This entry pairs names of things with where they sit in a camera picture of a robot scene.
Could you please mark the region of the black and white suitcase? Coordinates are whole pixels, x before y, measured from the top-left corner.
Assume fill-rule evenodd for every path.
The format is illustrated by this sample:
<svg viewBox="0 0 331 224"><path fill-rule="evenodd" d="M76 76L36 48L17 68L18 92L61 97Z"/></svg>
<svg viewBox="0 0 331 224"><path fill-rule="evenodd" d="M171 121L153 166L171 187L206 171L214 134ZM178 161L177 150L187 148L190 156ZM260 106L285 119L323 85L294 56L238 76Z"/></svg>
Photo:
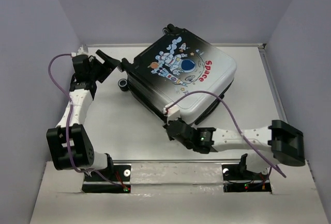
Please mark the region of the black and white suitcase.
<svg viewBox="0 0 331 224"><path fill-rule="evenodd" d="M163 108L175 102L189 125L203 122L234 81L236 61L185 28L168 24L163 36L137 55L122 59L132 95L162 121Z"/></svg>

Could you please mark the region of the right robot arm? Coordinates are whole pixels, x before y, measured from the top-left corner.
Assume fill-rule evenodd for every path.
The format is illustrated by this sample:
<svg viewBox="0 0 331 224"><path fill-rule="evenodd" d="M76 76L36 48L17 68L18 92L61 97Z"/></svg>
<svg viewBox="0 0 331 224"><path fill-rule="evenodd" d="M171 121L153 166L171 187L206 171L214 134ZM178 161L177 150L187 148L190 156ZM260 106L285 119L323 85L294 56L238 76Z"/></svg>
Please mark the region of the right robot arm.
<svg viewBox="0 0 331 224"><path fill-rule="evenodd" d="M239 175L243 178L251 178L268 168L284 175L279 165L303 167L306 164L303 132L281 120L242 131L194 128L180 119L163 127L170 140L200 154L245 150L238 164Z"/></svg>

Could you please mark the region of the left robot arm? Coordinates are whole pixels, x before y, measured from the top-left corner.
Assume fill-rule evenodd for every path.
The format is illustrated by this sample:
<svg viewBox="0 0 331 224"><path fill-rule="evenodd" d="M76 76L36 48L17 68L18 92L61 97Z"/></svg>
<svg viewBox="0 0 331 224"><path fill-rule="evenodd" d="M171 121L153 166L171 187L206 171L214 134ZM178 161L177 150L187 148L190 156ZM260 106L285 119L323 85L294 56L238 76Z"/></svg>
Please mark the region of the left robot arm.
<svg viewBox="0 0 331 224"><path fill-rule="evenodd" d="M95 55L71 53L74 73L69 90L62 90L68 104L56 127L47 130L46 138L53 164L57 170L79 173L96 172L103 180L114 175L114 165L108 153L98 153L84 128L87 112L97 90L116 69L120 61L97 50Z"/></svg>

